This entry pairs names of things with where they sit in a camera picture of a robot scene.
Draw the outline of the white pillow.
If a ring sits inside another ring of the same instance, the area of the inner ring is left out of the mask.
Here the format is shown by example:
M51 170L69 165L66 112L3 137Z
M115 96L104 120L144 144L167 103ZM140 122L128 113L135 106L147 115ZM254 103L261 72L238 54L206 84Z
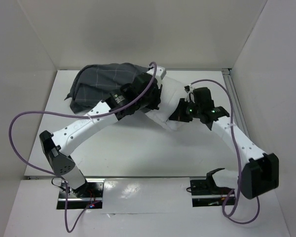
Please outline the white pillow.
M169 131L176 131L182 122L170 120L169 117L176 110L179 100L181 98L186 98L187 93L184 89L184 84L173 78L165 76L163 79L161 77L156 77L158 80L158 85L162 85L161 90L161 102L159 103L158 110L149 110L147 108L140 109L149 119L159 124L164 129Z

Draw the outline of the dark grey checked pillowcase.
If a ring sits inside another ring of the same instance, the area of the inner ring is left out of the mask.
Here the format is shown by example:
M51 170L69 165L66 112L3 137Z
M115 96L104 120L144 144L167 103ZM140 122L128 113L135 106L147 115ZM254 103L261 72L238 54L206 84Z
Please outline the dark grey checked pillowcase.
M74 78L66 99L71 99L74 114L91 110L108 94L127 83L148 68L131 63L93 64L82 68Z

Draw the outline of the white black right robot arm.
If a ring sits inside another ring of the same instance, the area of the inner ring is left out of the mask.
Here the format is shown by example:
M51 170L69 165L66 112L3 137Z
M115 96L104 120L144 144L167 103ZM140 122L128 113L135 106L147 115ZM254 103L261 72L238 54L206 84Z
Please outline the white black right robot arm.
M191 122L199 119L216 133L240 158L240 171L217 168L207 173L205 187L212 194L222 188L238 189L247 199L256 198L279 186L279 159L267 154L234 124L226 109L216 107L206 87L185 87L187 98L182 98L170 120Z

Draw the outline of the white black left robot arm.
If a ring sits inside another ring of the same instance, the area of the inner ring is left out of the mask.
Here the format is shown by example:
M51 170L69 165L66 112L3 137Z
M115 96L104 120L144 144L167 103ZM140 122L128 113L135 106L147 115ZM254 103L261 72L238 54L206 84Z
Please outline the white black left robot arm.
M137 110L158 109L161 102L161 82L161 76L153 78L148 73L142 73L132 83L112 90L106 99L85 114L84 119L59 131L50 133L45 130L39 135L43 153L54 174L67 181L72 194L82 197L89 188L85 176L71 157L73 151L95 133Z

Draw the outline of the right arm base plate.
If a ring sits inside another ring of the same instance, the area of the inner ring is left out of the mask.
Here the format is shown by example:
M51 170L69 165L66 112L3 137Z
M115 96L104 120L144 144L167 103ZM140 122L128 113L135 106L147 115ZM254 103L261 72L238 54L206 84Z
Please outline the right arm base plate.
M190 186L186 191L191 194L193 207L212 207L222 206L230 188L218 188L216 191L210 191L205 179L190 180Z

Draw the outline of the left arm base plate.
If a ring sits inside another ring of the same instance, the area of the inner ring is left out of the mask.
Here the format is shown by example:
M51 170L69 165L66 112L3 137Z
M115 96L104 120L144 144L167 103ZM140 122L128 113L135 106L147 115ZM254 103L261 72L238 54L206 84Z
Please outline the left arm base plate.
M57 210L65 209L66 202L66 185L65 182L55 183L54 178L51 180L51 184L59 189ZM67 209L102 209L103 207L103 192L104 192L104 180L100 179L87 179L87 187L82 188L75 192L71 187L68 193Z

